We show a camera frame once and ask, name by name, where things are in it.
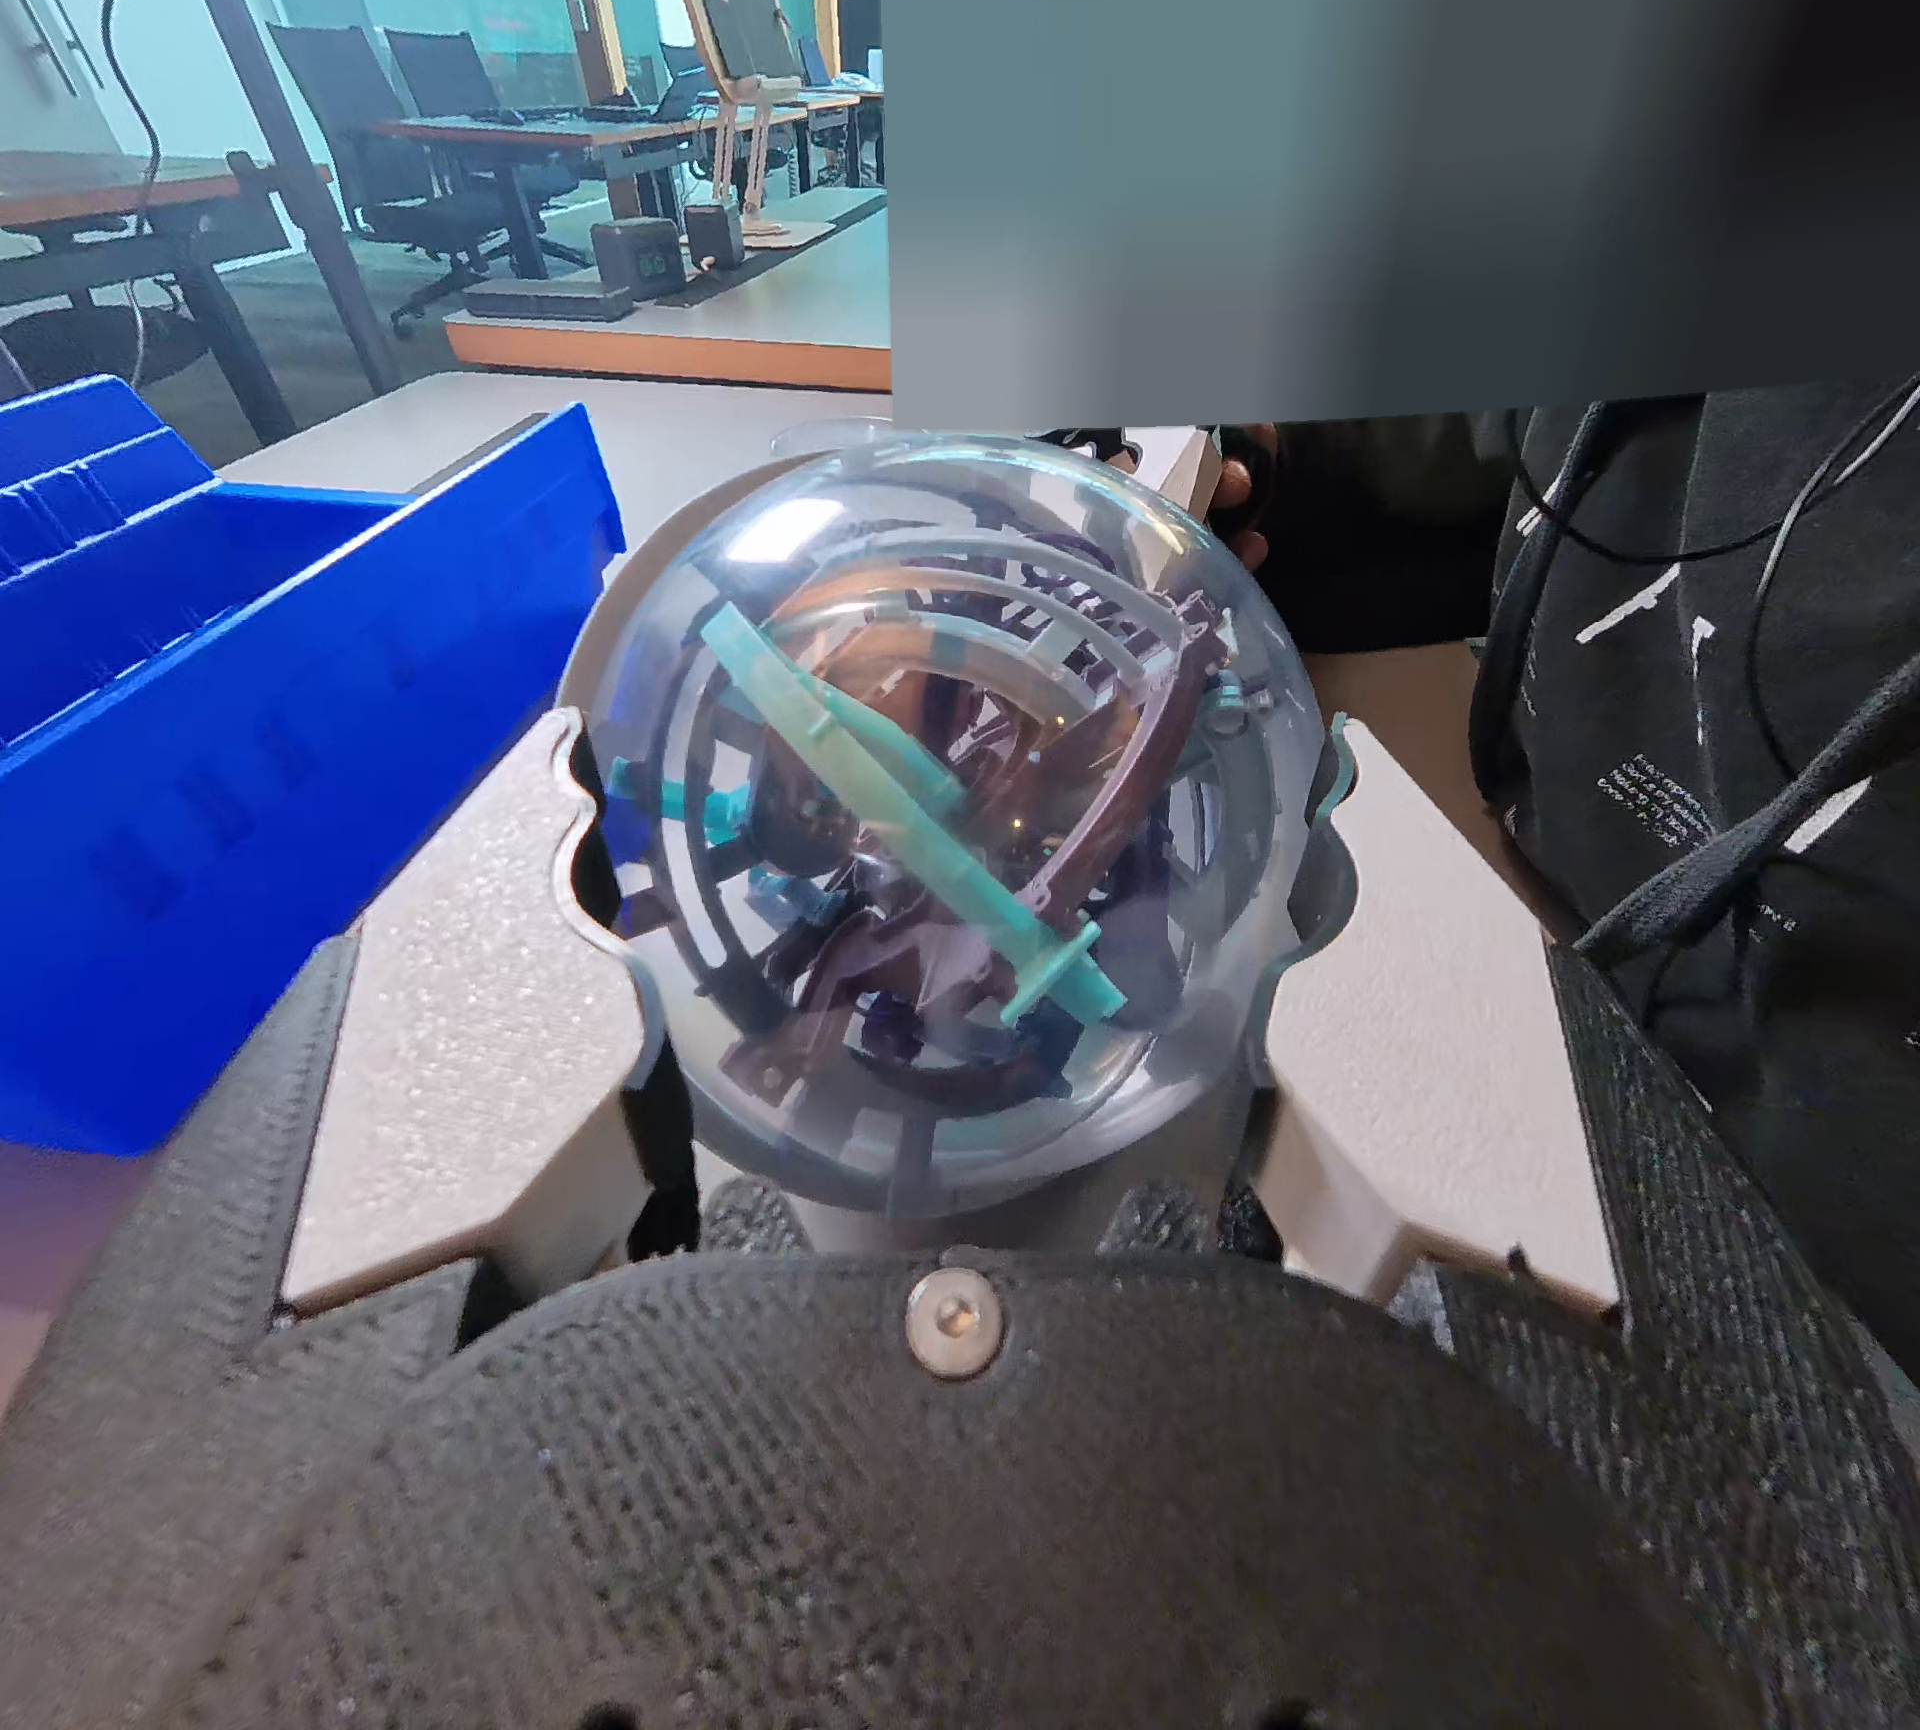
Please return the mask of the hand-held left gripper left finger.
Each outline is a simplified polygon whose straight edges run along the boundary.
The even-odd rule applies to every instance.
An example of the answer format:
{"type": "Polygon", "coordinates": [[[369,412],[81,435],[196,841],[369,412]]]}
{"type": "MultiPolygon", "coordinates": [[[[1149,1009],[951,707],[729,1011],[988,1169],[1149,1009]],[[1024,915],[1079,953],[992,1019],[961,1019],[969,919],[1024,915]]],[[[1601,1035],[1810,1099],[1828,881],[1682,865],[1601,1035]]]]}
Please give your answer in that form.
{"type": "Polygon", "coordinates": [[[583,903],[596,823],[583,717],[548,712],[357,921],[289,1310],[466,1258],[536,1300],[645,1214],[683,1241],[687,1096],[659,992],[583,903]]]}

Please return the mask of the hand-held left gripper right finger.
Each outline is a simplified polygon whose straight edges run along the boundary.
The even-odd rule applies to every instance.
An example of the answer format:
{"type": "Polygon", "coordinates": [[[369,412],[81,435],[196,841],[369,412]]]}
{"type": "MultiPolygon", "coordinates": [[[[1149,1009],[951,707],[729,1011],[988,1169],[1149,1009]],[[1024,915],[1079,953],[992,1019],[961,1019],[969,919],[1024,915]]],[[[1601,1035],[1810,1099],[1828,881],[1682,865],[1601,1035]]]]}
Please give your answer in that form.
{"type": "Polygon", "coordinates": [[[1319,921],[1266,1026],[1277,1116],[1251,1189],[1282,1263],[1386,1307],[1420,1261],[1573,1311],[1622,1286],[1552,990],[1521,897],[1348,717],[1303,877],[1319,921]]]}

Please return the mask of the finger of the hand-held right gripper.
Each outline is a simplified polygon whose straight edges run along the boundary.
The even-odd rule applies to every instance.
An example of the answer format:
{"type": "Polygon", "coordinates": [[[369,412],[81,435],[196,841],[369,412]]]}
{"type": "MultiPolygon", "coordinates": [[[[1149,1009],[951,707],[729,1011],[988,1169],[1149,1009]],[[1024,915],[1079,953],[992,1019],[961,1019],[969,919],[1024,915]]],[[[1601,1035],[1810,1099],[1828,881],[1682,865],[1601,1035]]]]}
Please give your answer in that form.
{"type": "Polygon", "coordinates": [[[1118,471],[1177,509],[1209,509],[1218,493],[1218,434],[1209,427],[1136,427],[1124,438],[1118,471]]]}

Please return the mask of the clear plastic maze ball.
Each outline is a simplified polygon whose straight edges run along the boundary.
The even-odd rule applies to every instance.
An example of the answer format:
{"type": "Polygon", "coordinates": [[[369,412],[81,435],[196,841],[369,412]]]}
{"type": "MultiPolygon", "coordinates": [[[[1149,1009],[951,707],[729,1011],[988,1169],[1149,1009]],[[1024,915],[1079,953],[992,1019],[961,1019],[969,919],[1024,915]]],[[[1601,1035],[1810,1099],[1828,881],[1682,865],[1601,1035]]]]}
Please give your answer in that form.
{"type": "Polygon", "coordinates": [[[1208,516],[1089,448],[818,421],[627,563],[561,703],[715,1157],[894,1224],[1228,1189],[1326,731],[1208,516]]]}

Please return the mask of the person's right forearm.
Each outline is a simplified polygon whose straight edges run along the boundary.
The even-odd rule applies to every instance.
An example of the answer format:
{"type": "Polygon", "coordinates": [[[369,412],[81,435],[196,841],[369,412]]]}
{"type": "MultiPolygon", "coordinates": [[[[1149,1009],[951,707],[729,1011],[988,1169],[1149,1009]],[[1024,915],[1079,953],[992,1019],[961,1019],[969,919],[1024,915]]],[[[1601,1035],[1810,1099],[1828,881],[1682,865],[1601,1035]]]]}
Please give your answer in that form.
{"type": "Polygon", "coordinates": [[[1477,640],[1524,411],[1288,421],[1260,587],[1305,655],[1477,640]]]}

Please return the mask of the person's right hand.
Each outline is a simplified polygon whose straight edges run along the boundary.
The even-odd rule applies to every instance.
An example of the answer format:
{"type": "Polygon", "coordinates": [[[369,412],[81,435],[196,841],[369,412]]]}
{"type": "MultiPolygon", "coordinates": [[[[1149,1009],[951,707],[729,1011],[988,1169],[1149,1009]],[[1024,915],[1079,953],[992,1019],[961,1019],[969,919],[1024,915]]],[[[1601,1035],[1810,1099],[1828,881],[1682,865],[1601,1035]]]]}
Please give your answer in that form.
{"type": "Polygon", "coordinates": [[[1208,509],[1216,542],[1246,567],[1266,563],[1266,516],[1280,471],[1280,431],[1273,421],[1214,427],[1218,480],[1208,509]]]}

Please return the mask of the blue plastic bin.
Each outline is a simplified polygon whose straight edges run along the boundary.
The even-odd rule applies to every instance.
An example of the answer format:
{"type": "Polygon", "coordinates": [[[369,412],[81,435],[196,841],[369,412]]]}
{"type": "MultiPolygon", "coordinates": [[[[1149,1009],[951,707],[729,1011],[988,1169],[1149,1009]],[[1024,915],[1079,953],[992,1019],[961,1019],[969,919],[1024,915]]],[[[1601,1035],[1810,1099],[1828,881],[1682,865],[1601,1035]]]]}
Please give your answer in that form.
{"type": "Polygon", "coordinates": [[[432,490],[4,407],[4,1140],[141,1157],[555,695],[627,549],[586,411],[432,490]]]}

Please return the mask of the black printed hoodie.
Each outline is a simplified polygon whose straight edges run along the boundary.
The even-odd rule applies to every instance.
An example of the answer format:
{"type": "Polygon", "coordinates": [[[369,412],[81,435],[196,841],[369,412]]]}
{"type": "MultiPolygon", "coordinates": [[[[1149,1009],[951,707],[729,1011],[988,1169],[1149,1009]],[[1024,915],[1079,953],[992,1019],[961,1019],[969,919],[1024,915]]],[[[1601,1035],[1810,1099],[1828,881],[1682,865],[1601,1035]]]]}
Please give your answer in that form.
{"type": "Polygon", "coordinates": [[[1918,1376],[1918,376],[1529,407],[1479,792],[1918,1376]]]}

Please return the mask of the wooden stand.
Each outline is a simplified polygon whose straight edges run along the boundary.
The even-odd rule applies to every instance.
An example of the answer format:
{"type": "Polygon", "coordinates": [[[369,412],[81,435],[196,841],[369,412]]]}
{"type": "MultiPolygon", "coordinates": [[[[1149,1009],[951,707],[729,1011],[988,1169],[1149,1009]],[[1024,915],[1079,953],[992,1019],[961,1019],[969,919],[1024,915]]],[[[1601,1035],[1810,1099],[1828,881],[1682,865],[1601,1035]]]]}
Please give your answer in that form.
{"type": "Polygon", "coordinates": [[[802,78],[718,78],[713,109],[710,205],[727,220],[745,251],[797,251],[812,243],[812,224],[788,224],[763,213],[769,139],[781,112],[802,118],[802,78]]]}

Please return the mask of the black box device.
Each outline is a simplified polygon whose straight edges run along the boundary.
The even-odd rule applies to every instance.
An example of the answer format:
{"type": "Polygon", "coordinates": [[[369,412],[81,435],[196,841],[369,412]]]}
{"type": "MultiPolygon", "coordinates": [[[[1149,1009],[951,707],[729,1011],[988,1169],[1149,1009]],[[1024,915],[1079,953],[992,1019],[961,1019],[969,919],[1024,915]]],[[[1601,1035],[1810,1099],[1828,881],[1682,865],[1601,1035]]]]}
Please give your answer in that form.
{"type": "Polygon", "coordinates": [[[687,205],[675,217],[621,217],[590,229],[593,261],[604,286],[637,303],[683,293],[697,275],[748,264],[745,222],[735,205],[687,205]]]}

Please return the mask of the black power strip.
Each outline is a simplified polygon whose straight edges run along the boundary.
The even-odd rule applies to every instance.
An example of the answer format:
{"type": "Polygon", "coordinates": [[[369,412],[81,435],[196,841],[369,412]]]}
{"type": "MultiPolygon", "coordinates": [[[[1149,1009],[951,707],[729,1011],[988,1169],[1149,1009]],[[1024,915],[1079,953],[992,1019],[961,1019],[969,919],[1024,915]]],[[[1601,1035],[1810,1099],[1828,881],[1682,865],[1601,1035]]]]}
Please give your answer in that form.
{"type": "Polygon", "coordinates": [[[610,325],[628,318],[641,297],[597,272],[565,279],[480,279],[466,293],[466,311],[477,321],[524,321],[546,325],[610,325]]]}

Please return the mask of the brown desk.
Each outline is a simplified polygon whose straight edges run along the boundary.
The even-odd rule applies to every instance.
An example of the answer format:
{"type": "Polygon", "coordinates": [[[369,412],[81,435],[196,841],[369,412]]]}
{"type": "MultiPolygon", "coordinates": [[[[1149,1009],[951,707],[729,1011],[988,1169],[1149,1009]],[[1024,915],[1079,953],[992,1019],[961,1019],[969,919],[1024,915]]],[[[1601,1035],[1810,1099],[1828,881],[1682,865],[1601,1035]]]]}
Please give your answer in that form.
{"type": "Polygon", "coordinates": [[[4,154],[4,398],[109,375],[147,389],[211,358],[261,445],[296,434],[220,264],[289,247],[251,158],[4,154]]]}

